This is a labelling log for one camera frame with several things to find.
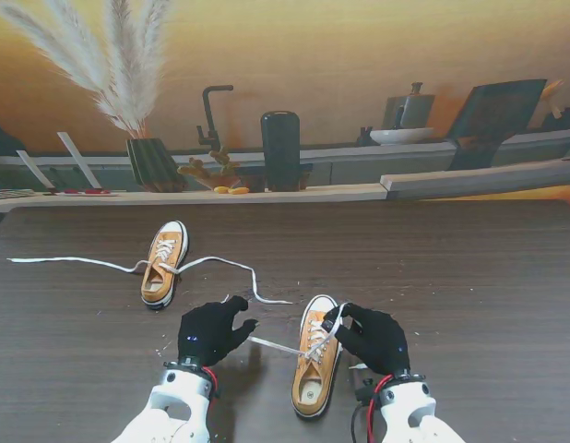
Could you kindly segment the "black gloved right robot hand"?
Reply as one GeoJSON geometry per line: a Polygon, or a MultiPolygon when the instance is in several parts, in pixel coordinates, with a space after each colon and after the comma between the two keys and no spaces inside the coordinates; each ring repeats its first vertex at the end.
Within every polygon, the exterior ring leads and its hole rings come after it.
{"type": "Polygon", "coordinates": [[[348,303],[342,309],[335,307],[325,314],[324,330],[330,332],[334,328],[338,313],[352,318],[349,328],[339,326],[334,333],[344,350],[376,374],[397,376],[410,372],[405,332],[388,313],[348,303]]]}

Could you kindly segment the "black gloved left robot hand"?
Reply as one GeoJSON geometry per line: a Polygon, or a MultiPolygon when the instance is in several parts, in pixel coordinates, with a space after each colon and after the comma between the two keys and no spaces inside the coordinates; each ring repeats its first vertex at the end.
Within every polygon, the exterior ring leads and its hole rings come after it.
{"type": "Polygon", "coordinates": [[[235,317],[248,309],[248,302],[235,295],[225,302],[211,302],[182,315],[178,332],[178,360],[194,359],[197,365],[211,367],[243,344],[258,321],[245,320],[233,327],[235,317]]]}

